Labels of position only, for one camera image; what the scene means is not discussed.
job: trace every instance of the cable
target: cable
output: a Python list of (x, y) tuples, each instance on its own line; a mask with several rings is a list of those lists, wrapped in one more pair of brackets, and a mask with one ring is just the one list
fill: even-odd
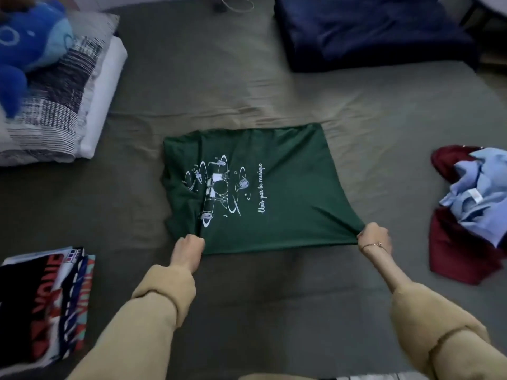
[(248, 2), (251, 4), (251, 8), (250, 8), (250, 9), (236, 9), (236, 8), (231, 7), (229, 4), (227, 4), (227, 3), (225, 2), (225, 0), (221, 0), (221, 1), (222, 1), (222, 3), (224, 3), (224, 5), (225, 5), (228, 9), (230, 9), (230, 10), (232, 10), (233, 12), (236, 12), (236, 13), (250, 13), (250, 12), (251, 12), (251, 11), (253, 11), (253, 10), (254, 10), (254, 8), (255, 8), (255, 4), (254, 4), (254, 2), (253, 2), (252, 0), (246, 0), (246, 1), (248, 1)]

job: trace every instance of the stuffed animal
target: stuffed animal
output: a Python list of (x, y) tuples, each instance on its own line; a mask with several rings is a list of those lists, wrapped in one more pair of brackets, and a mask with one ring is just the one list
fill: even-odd
[(0, 104), (14, 117), (27, 92), (25, 72), (57, 62), (73, 46), (64, 6), (36, 2), (26, 12), (9, 12), (0, 23)]

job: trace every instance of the navy blue blanket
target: navy blue blanket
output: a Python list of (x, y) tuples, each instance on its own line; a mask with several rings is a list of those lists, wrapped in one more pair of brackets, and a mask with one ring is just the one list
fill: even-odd
[(291, 68), (336, 68), (435, 60), (478, 66), (478, 50), (438, 0), (275, 0)]

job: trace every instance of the hand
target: hand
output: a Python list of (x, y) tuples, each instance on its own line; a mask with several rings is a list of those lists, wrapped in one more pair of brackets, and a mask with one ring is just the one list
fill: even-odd
[[(382, 247), (369, 246), (368, 244), (382, 243)], [(358, 235), (358, 247), (359, 250), (367, 257), (371, 256), (376, 251), (386, 251), (389, 255), (392, 255), (392, 244), (391, 237), (389, 236), (389, 230), (380, 227), (377, 223), (371, 222), (364, 227), (363, 231)]]
[(187, 268), (194, 273), (199, 267), (204, 245), (204, 239), (195, 235), (180, 237), (172, 250), (171, 265)]

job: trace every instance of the dark red clothing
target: dark red clothing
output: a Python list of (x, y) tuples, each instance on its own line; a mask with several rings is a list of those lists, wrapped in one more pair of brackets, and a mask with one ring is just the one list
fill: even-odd
[[(449, 145), (431, 155), (431, 163), (449, 183), (459, 180), (454, 164), (473, 161), (469, 153), (480, 147)], [(449, 208), (439, 207), (433, 213), (429, 230), (429, 267), (442, 276), (478, 285), (487, 276), (503, 268), (501, 259), (507, 249), (495, 248), (490, 242), (470, 234), (456, 220)]]

